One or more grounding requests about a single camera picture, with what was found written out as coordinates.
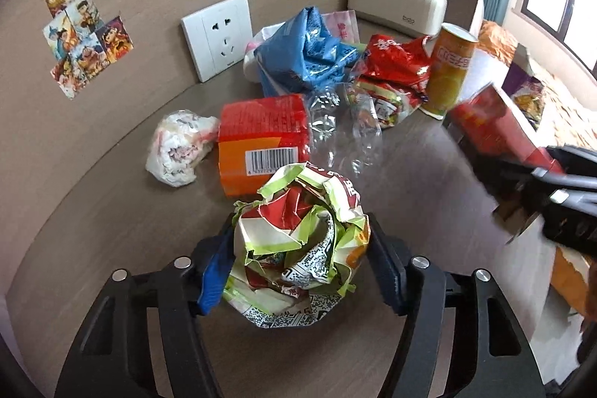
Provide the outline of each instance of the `blue plastic bag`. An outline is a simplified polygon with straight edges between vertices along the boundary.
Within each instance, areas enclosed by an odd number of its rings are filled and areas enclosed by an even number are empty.
[[[289,93],[304,93],[347,81],[344,69],[359,57],[325,26],[317,7],[306,7],[255,49],[262,80]]]

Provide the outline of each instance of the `wooden desk surface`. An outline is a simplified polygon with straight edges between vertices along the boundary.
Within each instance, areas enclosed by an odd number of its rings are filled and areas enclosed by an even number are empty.
[[[77,329],[111,272],[122,267],[151,272],[190,254],[232,209],[234,200],[220,187],[217,149],[196,168],[197,180],[183,188],[170,188],[145,171],[159,119],[179,109],[218,116],[224,103],[261,95],[258,85],[244,79],[240,64],[191,87],[108,152],[44,225],[7,300],[25,364],[46,396],[53,395]],[[491,221],[493,200],[440,122],[423,113],[384,132],[384,158],[378,180],[362,190],[363,208],[377,215],[387,233],[444,270],[489,269],[530,337],[553,261],[538,223],[528,237],[505,247],[508,236]],[[225,396],[377,396],[403,321],[382,303],[368,263],[355,283],[356,294],[310,328],[261,330],[223,303],[203,318]],[[156,313],[148,314],[158,390],[169,396],[163,356],[156,351]],[[446,327],[438,375],[449,360]],[[441,381],[434,385],[436,395]]]

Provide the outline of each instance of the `orange box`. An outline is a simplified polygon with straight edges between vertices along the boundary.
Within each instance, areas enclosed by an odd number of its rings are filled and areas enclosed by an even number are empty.
[[[309,120],[301,95],[224,106],[218,145],[228,196],[254,194],[280,167],[309,160]]]

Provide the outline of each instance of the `electrical outlet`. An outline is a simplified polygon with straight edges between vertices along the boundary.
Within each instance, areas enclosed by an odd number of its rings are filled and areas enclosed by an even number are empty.
[[[207,81],[245,57],[253,38],[248,0],[225,0],[182,19],[199,73]]]

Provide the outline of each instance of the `white plastic bag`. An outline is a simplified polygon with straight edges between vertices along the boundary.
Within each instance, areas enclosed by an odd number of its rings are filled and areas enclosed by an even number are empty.
[[[173,187],[193,182],[195,166],[213,148],[220,121],[199,117],[190,110],[165,116],[151,140],[145,169]]]
[[[261,81],[261,77],[259,76],[259,65],[255,59],[255,48],[262,44],[266,39],[271,38],[283,24],[283,22],[280,22],[273,26],[265,26],[253,37],[249,44],[247,44],[245,59],[243,61],[243,72],[245,73],[245,78],[247,80],[252,81],[253,83],[259,83]]]

